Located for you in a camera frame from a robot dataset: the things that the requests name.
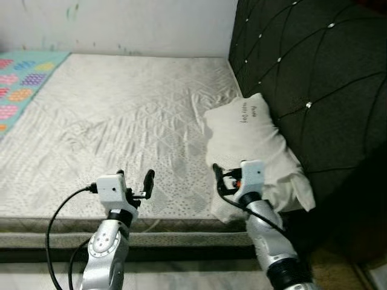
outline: tufted headboard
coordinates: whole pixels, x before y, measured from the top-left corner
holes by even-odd
[[[229,60],[261,92],[317,206],[386,141],[386,19],[347,0],[239,0]]]

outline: white pillow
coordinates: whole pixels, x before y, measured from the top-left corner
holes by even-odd
[[[265,163],[263,199],[276,211],[315,207],[309,180],[285,138],[274,126],[261,94],[236,98],[231,103],[204,114],[207,134],[206,163],[217,163],[224,169],[239,168],[242,160]],[[223,222],[244,216],[243,212],[213,193],[211,213]]]

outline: quilted mattress cover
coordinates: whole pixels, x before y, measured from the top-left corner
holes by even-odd
[[[156,172],[131,245],[250,244],[243,225],[210,213],[203,114],[235,97],[226,59],[70,55],[0,141],[0,247],[42,248],[59,204],[118,169],[135,191]],[[53,247],[77,246],[104,217],[97,195],[77,195]]]

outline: bed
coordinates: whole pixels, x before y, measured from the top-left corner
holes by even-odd
[[[203,113],[241,97],[225,59],[71,54],[0,142],[0,247],[43,248],[49,218],[72,192],[123,169],[152,198],[132,225],[141,247],[249,245],[241,223],[210,214]],[[98,196],[63,208],[53,248],[72,248],[105,217]]]

